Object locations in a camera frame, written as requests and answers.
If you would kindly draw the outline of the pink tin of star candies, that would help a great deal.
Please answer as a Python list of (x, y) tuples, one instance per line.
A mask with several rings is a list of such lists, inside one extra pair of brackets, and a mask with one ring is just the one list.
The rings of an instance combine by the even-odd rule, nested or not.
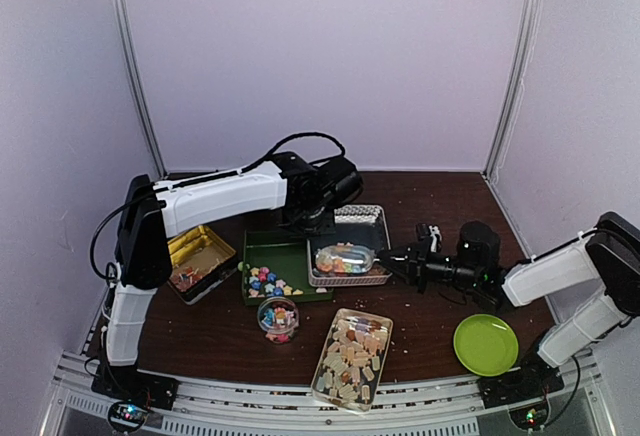
[(380, 205), (354, 204), (339, 208), (334, 213), (334, 228), (327, 234), (309, 238), (309, 276), (312, 287), (355, 287), (384, 285), (391, 273), (378, 264), (364, 274), (323, 273), (315, 264), (316, 253), (330, 245), (351, 243), (367, 247), (374, 252), (389, 249), (390, 241), (384, 209)]

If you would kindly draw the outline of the metal scoop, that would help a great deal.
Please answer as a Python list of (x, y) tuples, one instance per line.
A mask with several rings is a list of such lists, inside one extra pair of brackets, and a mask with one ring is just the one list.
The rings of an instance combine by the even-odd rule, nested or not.
[(336, 244), (320, 248), (315, 254), (315, 267), (328, 275), (363, 275), (376, 262), (373, 250), (362, 245)]

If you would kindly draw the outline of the green tray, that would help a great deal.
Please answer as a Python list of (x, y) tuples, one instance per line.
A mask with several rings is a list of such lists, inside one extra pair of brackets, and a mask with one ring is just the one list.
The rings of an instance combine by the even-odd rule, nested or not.
[(332, 289), (312, 287), (309, 276), (309, 242), (284, 231), (246, 231), (241, 271), (241, 292), (246, 306), (282, 296), (294, 303), (330, 301)]

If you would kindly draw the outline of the clear plastic jar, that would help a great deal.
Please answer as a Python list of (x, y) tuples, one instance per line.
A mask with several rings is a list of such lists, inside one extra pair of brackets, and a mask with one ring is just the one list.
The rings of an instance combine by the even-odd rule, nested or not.
[(299, 311), (293, 301), (271, 297), (258, 307), (257, 322), (268, 341), (286, 344), (292, 341), (298, 331)]

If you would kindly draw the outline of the cream tin of popsicle candies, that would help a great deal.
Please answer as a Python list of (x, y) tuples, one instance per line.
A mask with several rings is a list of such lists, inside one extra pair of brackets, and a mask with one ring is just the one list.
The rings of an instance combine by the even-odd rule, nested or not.
[(349, 411), (369, 411), (381, 381), (393, 327), (387, 317), (339, 309), (311, 383), (313, 397)]

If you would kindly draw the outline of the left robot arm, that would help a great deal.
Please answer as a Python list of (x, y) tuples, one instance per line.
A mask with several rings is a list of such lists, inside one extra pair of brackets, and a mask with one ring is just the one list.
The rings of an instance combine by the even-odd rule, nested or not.
[(123, 400), (144, 380), (134, 371), (150, 303), (172, 273), (168, 242), (200, 225), (256, 211), (278, 210), (285, 228), (303, 235), (328, 231), (335, 211), (357, 198), (363, 180), (339, 154), (307, 162), (294, 152), (270, 152), (252, 164), (181, 180), (134, 178), (120, 219), (114, 260), (105, 279), (113, 289), (104, 340), (106, 385)]

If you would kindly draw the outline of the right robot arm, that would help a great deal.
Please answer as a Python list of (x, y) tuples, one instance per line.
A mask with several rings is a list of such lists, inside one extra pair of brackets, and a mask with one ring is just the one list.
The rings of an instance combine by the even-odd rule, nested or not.
[(380, 251), (378, 263), (424, 292), (428, 283), (449, 286), (489, 310), (523, 307), (588, 281), (593, 295), (566, 321), (537, 341), (530, 361), (513, 375), (519, 396), (535, 396), (551, 380), (551, 369), (639, 315), (639, 230), (616, 212), (595, 226), (539, 255), (501, 266), (501, 240), (487, 224), (469, 221), (459, 231), (456, 251), (440, 250), (432, 227), (416, 242)]

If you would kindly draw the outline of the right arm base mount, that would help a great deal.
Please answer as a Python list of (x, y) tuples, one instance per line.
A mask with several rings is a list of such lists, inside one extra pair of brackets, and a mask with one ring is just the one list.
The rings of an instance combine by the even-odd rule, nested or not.
[(551, 417), (549, 396), (564, 389), (557, 370), (551, 373), (518, 368), (496, 377), (478, 380), (486, 409), (506, 407), (510, 421), (520, 430), (541, 430)]

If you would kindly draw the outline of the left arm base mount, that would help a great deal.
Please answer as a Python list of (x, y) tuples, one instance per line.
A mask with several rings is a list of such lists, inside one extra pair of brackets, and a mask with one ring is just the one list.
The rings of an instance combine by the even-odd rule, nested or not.
[(125, 434), (140, 430), (154, 409), (171, 410), (178, 387), (176, 379), (140, 372), (136, 365), (113, 367), (100, 363), (91, 389), (114, 399), (106, 419), (115, 431)]

